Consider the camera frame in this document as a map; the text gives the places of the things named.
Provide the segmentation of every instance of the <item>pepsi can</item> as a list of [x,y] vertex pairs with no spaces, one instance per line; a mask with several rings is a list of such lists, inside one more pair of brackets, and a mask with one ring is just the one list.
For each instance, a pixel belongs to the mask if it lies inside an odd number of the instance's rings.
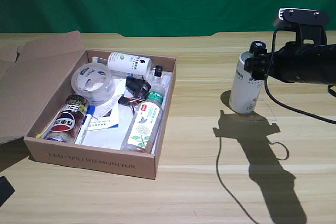
[[70,95],[59,111],[47,140],[74,143],[86,116],[89,101],[77,94]]

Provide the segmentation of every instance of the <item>clear tape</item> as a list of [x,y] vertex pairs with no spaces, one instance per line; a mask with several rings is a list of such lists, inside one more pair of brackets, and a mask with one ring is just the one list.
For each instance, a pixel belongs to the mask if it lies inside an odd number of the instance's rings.
[[78,68],[72,75],[71,86],[76,94],[94,106],[105,103],[114,94],[111,71],[101,63],[88,63]]

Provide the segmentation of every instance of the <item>cardboard box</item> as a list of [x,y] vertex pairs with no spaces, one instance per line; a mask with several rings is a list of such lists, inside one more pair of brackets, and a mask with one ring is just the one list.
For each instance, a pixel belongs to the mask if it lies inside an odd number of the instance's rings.
[[163,119],[153,154],[61,143],[35,138],[73,93],[74,71],[107,59],[110,51],[85,50],[73,31],[28,42],[16,60],[13,45],[0,51],[0,144],[20,137],[38,162],[155,179],[176,76],[176,59],[152,55],[154,64],[172,72]]

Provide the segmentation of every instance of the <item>box flap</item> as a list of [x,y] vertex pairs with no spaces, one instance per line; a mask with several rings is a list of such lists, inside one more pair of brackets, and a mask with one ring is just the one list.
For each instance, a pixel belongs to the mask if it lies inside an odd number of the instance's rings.
[[80,46],[80,34],[63,35],[29,42],[23,50],[25,53],[0,79],[0,142],[25,136],[53,94],[65,79],[71,78],[74,68],[82,61],[85,51]]
[[10,44],[0,48],[0,79],[5,72],[15,63],[17,57],[17,46]]
[[64,55],[83,50],[79,31],[72,31],[28,42],[22,50],[18,62]]

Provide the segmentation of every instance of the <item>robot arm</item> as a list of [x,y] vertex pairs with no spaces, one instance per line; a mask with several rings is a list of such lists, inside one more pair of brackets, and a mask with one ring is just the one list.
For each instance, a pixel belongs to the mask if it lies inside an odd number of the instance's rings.
[[306,82],[336,85],[336,44],[327,45],[324,12],[308,9],[281,8],[274,25],[278,29],[296,33],[296,41],[287,42],[279,51],[271,53],[256,49],[245,61],[245,70],[256,80],[269,75],[283,82]]

